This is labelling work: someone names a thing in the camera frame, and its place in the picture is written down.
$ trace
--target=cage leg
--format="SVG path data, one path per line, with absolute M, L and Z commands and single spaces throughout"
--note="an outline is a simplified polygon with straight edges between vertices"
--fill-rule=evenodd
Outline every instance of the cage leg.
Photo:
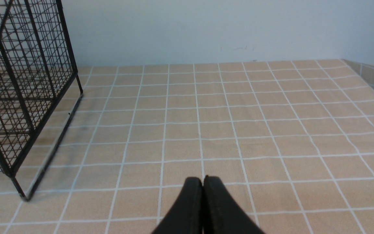
M 36 179 L 36 181 L 34 182 L 34 184 L 32 185 L 31 187 L 31 190 L 30 192 L 28 193 L 28 195 L 26 196 L 24 194 L 24 192 L 22 191 L 20 185 L 18 184 L 18 181 L 17 179 L 15 179 L 15 177 L 11 178 L 15 188 L 17 189 L 20 197 L 25 201 L 25 202 L 29 202 L 31 200 L 31 198 L 33 197 L 35 191 L 37 190 L 38 186 L 40 185 L 41 181 L 43 180 L 43 177 L 44 175 L 46 174 L 46 171 L 48 170 L 51 162 L 53 161 L 55 155 L 56 155 L 56 152 L 58 150 L 58 147 L 60 146 L 61 142 L 63 141 L 63 138 L 64 136 L 66 135 L 66 132 L 67 132 L 67 129 L 69 128 L 70 126 L 70 123 L 71 121 L 73 120 L 73 117 L 74 115 L 76 114 L 76 111 L 77 111 L 77 108 L 79 107 L 80 105 L 80 102 L 82 101 L 82 98 L 83 98 L 83 90 L 81 90 L 81 93 L 80 93 L 80 96 L 79 96 L 79 99 L 77 99 L 77 102 L 76 104 L 74 105 L 73 107 L 73 110 L 70 112 L 70 116 L 66 122 L 66 125 L 64 126 L 60 136 L 58 137 L 57 139 L 57 142 L 53 148 L 53 150 L 50 152 L 50 155 L 49 155 L 49 158 L 46 160 L 46 162 L 44 163 L 44 166 L 43 168 L 40 170 L 39 174 L 38 174 L 38 177 Z

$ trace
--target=tiled backsplash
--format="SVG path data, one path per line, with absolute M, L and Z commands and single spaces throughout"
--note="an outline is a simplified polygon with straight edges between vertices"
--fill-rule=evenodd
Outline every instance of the tiled backsplash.
M 374 89 L 374 66 L 346 59 L 344 61 Z

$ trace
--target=white wall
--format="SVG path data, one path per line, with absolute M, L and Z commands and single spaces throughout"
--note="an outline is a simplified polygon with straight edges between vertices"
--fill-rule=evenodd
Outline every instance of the white wall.
M 78 65 L 347 58 L 374 65 L 371 0 L 63 0 Z

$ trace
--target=wire mesh cage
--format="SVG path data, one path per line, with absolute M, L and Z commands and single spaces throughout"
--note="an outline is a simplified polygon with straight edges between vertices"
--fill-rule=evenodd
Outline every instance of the wire mesh cage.
M 61 1 L 0 0 L 0 171 L 22 197 L 15 174 L 74 79 L 81 94 L 58 144 L 83 96 Z

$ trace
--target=tile floor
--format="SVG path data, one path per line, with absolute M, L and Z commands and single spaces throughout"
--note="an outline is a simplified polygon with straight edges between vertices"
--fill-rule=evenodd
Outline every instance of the tile floor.
M 374 90 L 341 60 L 80 68 L 37 194 L 0 174 L 0 233 L 149 233 L 220 176 L 268 234 L 374 233 Z M 27 156 L 34 179 L 74 84 Z

